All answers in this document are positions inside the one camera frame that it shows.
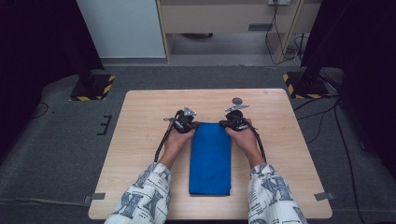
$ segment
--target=printed shirt sleeve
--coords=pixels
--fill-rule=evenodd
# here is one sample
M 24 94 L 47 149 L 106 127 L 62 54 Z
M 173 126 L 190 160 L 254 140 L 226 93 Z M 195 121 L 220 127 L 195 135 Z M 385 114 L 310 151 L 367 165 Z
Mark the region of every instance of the printed shirt sleeve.
M 253 167 L 247 193 L 248 223 L 308 223 L 293 200 L 288 183 L 269 164 Z
M 152 163 L 123 193 L 105 223 L 165 223 L 171 200 L 171 183 L 170 171 L 160 163 Z

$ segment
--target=blue cloth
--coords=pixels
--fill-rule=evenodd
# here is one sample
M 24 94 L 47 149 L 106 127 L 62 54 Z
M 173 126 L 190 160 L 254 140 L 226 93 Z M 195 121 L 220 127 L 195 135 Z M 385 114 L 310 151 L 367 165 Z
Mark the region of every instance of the blue cloth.
M 231 189 L 231 137 L 218 123 L 200 123 L 191 145 L 191 195 L 228 196 Z

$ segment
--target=black curtain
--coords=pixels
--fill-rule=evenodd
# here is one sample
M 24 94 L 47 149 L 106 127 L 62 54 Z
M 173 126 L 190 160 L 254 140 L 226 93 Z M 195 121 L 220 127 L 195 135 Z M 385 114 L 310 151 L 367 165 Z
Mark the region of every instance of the black curtain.
M 51 82 L 103 69 L 76 1 L 0 0 L 0 159 Z
M 339 91 L 363 150 L 374 151 L 396 177 L 396 1 L 323 0 L 302 66 L 337 67 Z

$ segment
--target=tabletop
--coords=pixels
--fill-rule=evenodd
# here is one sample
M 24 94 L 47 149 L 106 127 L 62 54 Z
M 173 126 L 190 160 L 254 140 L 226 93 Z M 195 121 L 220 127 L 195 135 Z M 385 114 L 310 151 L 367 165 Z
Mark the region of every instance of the tabletop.
M 153 162 L 155 151 L 172 118 L 184 106 L 197 112 L 194 121 L 219 122 L 226 108 L 239 97 L 244 117 L 252 120 L 264 147 L 267 162 L 287 180 L 306 218 L 332 216 L 301 129 L 282 89 L 154 90 L 129 91 L 111 140 L 89 217 L 106 219 L 122 193 Z M 242 150 L 232 143 L 232 189 L 227 197 L 193 197 L 189 194 L 191 141 L 172 167 L 173 184 L 168 219 L 248 219 L 249 165 Z

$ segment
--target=electrical outlet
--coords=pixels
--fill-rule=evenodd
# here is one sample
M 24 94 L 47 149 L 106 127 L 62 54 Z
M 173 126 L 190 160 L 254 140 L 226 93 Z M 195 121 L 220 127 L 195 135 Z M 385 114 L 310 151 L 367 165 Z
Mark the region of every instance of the electrical outlet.
M 287 6 L 290 5 L 290 0 L 268 0 L 268 5 L 269 6 Z

